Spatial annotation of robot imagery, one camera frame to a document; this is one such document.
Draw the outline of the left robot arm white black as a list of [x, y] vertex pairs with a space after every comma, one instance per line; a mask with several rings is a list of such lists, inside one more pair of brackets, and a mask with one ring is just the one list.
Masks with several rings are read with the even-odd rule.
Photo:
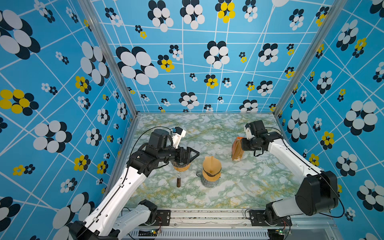
[[175, 127], [154, 127], [148, 142], [129, 156], [119, 180], [98, 207], [83, 221], [69, 226], [72, 240], [121, 240], [141, 224], [151, 224], [156, 219], [157, 206], [142, 201], [128, 214], [121, 212], [135, 190], [160, 168], [160, 163], [173, 163], [185, 167], [200, 153], [190, 147], [181, 147], [186, 130]]

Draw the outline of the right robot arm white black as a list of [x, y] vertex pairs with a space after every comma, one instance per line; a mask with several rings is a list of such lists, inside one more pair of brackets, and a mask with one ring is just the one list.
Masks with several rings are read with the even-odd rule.
[[276, 225], [293, 215], [323, 214], [341, 203], [338, 179], [333, 172], [324, 172], [311, 164], [292, 149], [281, 134], [267, 131], [261, 120], [246, 124], [244, 131], [246, 137], [241, 140], [244, 151], [269, 152], [287, 167], [299, 185], [294, 196], [266, 205], [265, 216], [269, 225]]

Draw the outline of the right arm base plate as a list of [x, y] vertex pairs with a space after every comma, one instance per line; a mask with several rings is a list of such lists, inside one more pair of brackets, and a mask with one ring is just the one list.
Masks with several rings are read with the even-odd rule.
[[272, 223], [268, 223], [265, 210], [247, 209], [245, 211], [245, 217], [246, 219], [250, 220], [252, 227], [291, 227], [292, 226], [292, 221], [289, 216], [273, 221]]

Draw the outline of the ribbed glass carafe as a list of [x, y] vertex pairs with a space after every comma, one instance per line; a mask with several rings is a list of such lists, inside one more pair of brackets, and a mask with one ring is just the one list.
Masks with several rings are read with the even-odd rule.
[[214, 188], [214, 187], [218, 186], [218, 185], [219, 185], [219, 182], [220, 182], [220, 179], [218, 179], [218, 180], [216, 180], [216, 181], [213, 181], [213, 182], [208, 181], [207, 179], [205, 179], [205, 178], [203, 177], [203, 172], [202, 172], [202, 170], [197, 171], [197, 172], [196, 172], [196, 176], [197, 176], [198, 178], [200, 178], [200, 181], [201, 181], [202, 185], [203, 185], [204, 187], [206, 187], [206, 188]]

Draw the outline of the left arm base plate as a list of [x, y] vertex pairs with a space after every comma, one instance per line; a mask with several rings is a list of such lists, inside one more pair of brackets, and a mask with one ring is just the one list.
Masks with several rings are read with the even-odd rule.
[[156, 210], [150, 213], [147, 226], [169, 226], [171, 220], [171, 210]]

